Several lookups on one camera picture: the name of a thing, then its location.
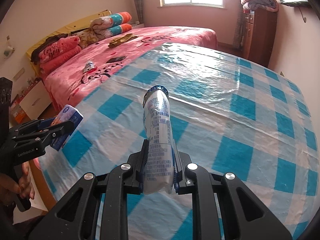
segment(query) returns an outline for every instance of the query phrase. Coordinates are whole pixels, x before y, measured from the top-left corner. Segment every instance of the cabinet handle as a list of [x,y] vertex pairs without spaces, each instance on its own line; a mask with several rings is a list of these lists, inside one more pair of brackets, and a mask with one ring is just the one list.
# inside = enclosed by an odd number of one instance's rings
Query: cabinet handle
[[32,104],[32,106],[35,106],[36,103],[38,103],[39,100],[40,100],[40,98],[38,98],[36,101],[34,101],[34,103]]

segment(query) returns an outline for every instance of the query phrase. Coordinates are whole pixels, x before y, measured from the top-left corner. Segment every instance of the pink wall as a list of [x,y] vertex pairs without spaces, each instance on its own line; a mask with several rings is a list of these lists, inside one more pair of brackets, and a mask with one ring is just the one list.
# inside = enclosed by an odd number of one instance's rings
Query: pink wall
[[224,0],[225,8],[165,6],[160,0],[143,0],[144,22],[151,26],[188,26],[214,30],[219,42],[232,44],[240,0]]

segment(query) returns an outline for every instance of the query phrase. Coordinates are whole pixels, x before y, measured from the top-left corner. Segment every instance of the human hand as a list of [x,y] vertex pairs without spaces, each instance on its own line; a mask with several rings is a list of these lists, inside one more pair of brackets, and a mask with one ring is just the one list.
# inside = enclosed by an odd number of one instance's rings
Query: human hand
[[35,198],[35,190],[31,183],[29,173],[30,165],[28,162],[22,164],[22,177],[17,184],[8,175],[0,173],[0,202],[4,205],[12,204],[14,194],[19,194],[23,198]]

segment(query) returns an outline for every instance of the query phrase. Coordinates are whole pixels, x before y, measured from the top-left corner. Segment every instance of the wooden cabinet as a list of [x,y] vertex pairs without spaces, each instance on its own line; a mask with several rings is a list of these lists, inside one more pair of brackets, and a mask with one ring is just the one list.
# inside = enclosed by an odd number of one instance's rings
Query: wooden cabinet
[[258,8],[244,16],[243,58],[268,67],[275,41],[277,13]]

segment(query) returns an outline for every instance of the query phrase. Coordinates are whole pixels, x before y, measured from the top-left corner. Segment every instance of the blue checkered tablecloth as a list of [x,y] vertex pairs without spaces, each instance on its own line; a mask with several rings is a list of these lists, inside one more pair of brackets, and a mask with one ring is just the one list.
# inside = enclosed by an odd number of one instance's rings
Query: blue checkered tablecloth
[[[40,158],[54,197],[84,173],[110,172],[141,149],[143,96],[156,84],[169,91],[178,150],[210,172],[235,173],[296,239],[311,219],[318,183],[301,91],[257,64],[191,45],[150,50],[77,106],[84,120],[70,140]],[[191,196],[129,195],[128,228],[130,239],[192,239]]]

